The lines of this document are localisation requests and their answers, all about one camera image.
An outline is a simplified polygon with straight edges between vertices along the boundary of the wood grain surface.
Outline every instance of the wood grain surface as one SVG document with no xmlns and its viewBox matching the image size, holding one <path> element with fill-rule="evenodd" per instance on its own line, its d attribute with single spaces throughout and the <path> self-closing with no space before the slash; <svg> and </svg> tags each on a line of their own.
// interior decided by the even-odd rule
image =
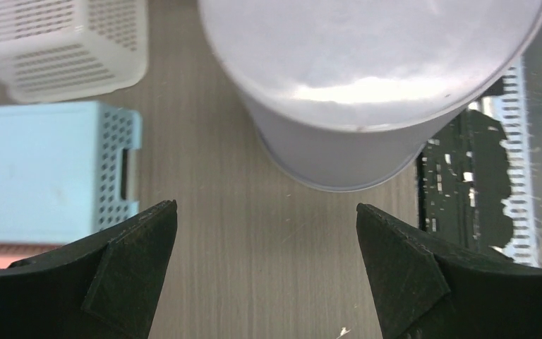
<svg viewBox="0 0 542 339">
<path fill-rule="evenodd" d="M 416 225 L 414 168 L 352 194 L 296 183 L 261 149 L 208 47 L 196 0 L 149 1 L 149 12 L 146 77 L 95 99 L 143 115 L 141 209 L 179 204 L 150 337 L 335 339 L 346 328 L 343 339 L 381 338 L 356 204 Z"/>
</svg>

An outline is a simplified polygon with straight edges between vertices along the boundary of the white cup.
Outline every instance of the white cup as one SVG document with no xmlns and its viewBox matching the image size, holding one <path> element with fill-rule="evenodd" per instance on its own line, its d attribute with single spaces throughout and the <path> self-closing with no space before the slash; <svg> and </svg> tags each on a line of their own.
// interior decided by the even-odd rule
<svg viewBox="0 0 542 339">
<path fill-rule="evenodd" d="M 324 191 L 404 169 L 542 24 L 542 0 L 199 4 L 270 157 Z"/>
</svg>

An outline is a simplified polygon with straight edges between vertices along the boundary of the blue perforated container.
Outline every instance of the blue perforated container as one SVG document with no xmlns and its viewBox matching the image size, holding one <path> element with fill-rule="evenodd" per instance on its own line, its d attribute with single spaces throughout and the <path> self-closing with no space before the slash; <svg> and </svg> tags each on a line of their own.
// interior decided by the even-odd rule
<svg viewBox="0 0 542 339">
<path fill-rule="evenodd" d="M 141 131 L 100 102 L 0 107 L 0 243 L 65 244 L 135 215 Z"/>
</svg>

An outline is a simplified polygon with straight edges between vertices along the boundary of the perforated white grid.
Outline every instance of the perforated white grid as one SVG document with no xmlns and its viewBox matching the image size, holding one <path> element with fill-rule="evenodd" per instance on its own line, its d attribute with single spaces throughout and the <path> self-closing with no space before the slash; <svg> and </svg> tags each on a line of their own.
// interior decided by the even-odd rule
<svg viewBox="0 0 542 339">
<path fill-rule="evenodd" d="M 13 68 L 17 91 L 28 95 L 115 77 L 81 44 L 17 55 Z"/>
<path fill-rule="evenodd" d="M 0 81 L 19 102 L 136 84 L 147 65 L 146 0 L 0 0 Z"/>
<path fill-rule="evenodd" d="M 89 0 L 88 28 L 131 50 L 137 47 L 136 0 Z"/>
<path fill-rule="evenodd" d="M 74 11 L 74 0 L 0 0 L 0 42 L 67 28 Z"/>
<path fill-rule="evenodd" d="M 106 107 L 102 113 L 100 150 L 100 183 L 98 186 L 97 227 L 103 229 L 116 225 L 134 215 L 136 203 L 121 197 L 123 150 L 136 145 L 134 114 L 125 109 Z"/>
<path fill-rule="evenodd" d="M 505 94 L 492 97 L 490 109 L 494 119 L 502 122 L 507 140 L 502 142 L 510 166 L 508 175 L 512 195 L 504 201 L 504 213 L 512 218 L 514 235 L 504 249 L 514 262 L 538 267 L 538 248 L 531 183 L 531 154 L 529 125 L 525 107 L 524 68 L 516 62 L 504 75 Z"/>
</svg>

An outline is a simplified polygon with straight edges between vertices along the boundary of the pink object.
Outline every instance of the pink object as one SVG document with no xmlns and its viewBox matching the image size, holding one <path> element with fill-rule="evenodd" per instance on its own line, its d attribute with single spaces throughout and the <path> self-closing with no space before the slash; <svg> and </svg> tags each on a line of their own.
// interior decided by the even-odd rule
<svg viewBox="0 0 542 339">
<path fill-rule="evenodd" d="M 51 251 L 57 246 L 0 245 L 0 268 L 7 268 L 14 261 Z"/>
</svg>

